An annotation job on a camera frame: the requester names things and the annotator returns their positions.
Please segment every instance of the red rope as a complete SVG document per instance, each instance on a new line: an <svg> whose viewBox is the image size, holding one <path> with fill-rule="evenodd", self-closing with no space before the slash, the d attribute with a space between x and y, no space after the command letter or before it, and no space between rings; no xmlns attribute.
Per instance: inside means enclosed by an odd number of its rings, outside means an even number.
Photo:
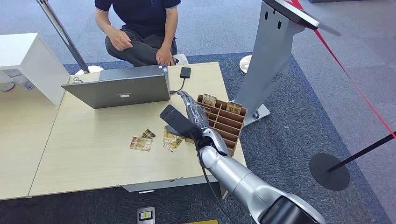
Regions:
<svg viewBox="0 0 396 224"><path fill-rule="evenodd" d="M298 0L289 0L287 1L289 4L292 6L303 10L303 7L301 6L300 2ZM385 122L385 120L381 117L381 115L378 113L378 111L374 108L374 106L370 103L370 101L367 99L367 97L363 94L363 92L360 90L360 88L356 85L356 83L353 81L353 79L349 76L347 71L344 69L344 66L339 62L338 58L334 55L333 51L330 49L329 45L327 45L326 41L323 39L322 35L319 33L318 30L314 30L316 36L320 39L320 41L323 43L323 45L326 47L326 49L329 51L329 53L333 56L335 61L338 63L338 65L342 68L342 70L345 72L346 76L351 80L352 84L354 87L357 89L357 91L360 93L360 95L363 97L364 101L367 103L367 105L370 107L370 109L375 113L375 115L378 117L378 119L381 121L381 123L385 126L385 128L389 131L389 133L393 136L393 138L396 139L396 134L392 131L392 129L389 127L389 125Z"/></svg>

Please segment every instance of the white cabinet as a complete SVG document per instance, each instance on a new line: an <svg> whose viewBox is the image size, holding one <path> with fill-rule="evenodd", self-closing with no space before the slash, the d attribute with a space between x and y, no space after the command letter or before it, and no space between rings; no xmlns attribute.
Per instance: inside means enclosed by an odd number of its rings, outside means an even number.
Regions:
<svg viewBox="0 0 396 224"><path fill-rule="evenodd" d="M0 35L0 83L12 81L3 70L19 70L53 104L60 105L69 73L38 33Z"/></svg>

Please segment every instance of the robotic arm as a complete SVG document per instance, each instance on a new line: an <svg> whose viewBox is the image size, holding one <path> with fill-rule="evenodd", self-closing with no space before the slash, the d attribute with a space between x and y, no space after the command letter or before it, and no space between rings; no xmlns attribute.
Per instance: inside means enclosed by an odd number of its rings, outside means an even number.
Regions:
<svg viewBox="0 0 396 224"><path fill-rule="evenodd" d="M325 224L325 219L300 197L272 187L228 155L222 137L207 124L202 108L184 91L189 119L168 105L160 117L168 131L193 139L202 166L232 193L257 224Z"/></svg>

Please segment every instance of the cable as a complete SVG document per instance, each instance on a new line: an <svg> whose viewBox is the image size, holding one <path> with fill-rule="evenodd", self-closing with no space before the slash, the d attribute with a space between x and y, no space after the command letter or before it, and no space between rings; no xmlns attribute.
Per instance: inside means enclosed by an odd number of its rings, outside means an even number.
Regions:
<svg viewBox="0 0 396 224"><path fill-rule="evenodd" d="M194 139L194 137L192 137L192 138L193 138L193 140L194 140L195 149L197 150L197 153L198 153L199 163L201 164L202 172L204 173L204 177L205 177L205 179L206 179L206 182L207 182L207 184L209 185L209 188L211 189L211 191L212 191L212 193L213 193L213 196L214 196L214 198L216 199L217 204L219 205L220 209L224 212L224 214L231 220L231 222L232 222L233 224L236 224L235 220L234 220L234 219L231 217L231 215L224 209L223 205L221 205L219 199L217 198L216 193L214 192L214 190L213 190L213 188L212 188L212 185L210 184L208 175L206 174L206 171L205 171L205 168L204 168L204 162L203 162L203 160L202 160L201 153L199 153L198 144L197 144L196 140Z"/></svg>
<svg viewBox="0 0 396 224"><path fill-rule="evenodd" d="M183 86L184 86L184 82L185 82L185 78L183 78L183 84L182 84L182 87L180 87L180 89L179 90L171 90L171 91L169 91L169 93L170 94L174 94L174 93L177 93L177 92L179 92L180 90L182 90L182 88L183 88Z"/></svg>

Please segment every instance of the blue carpet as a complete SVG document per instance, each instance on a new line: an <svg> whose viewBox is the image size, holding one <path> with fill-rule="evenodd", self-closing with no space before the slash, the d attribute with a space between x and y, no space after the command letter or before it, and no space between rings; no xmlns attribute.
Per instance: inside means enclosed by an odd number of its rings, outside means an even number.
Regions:
<svg viewBox="0 0 396 224"><path fill-rule="evenodd" d="M243 76L238 61L246 54L188 57L191 63L218 61L233 99ZM105 69L125 62L97 63ZM65 65L74 74L76 64ZM323 110L296 61L271 98L265 102L271 115L244 128L241 144L247 166L259 177L284 191L299 195L316 208L328 223L390 224L382 206L355 163L348 165L352 182L341 192L326 190L312 178L309 160L318 152L340 158L349 152ZM218 184L213 184L218 191ZM232 196L222 201L238 223L253 221ZM136 209L156 207L159 224L217 219L230 223L204 184L158 189L139 195L123 188L39 196L0 202L0 223L135 223Z"/></svg>

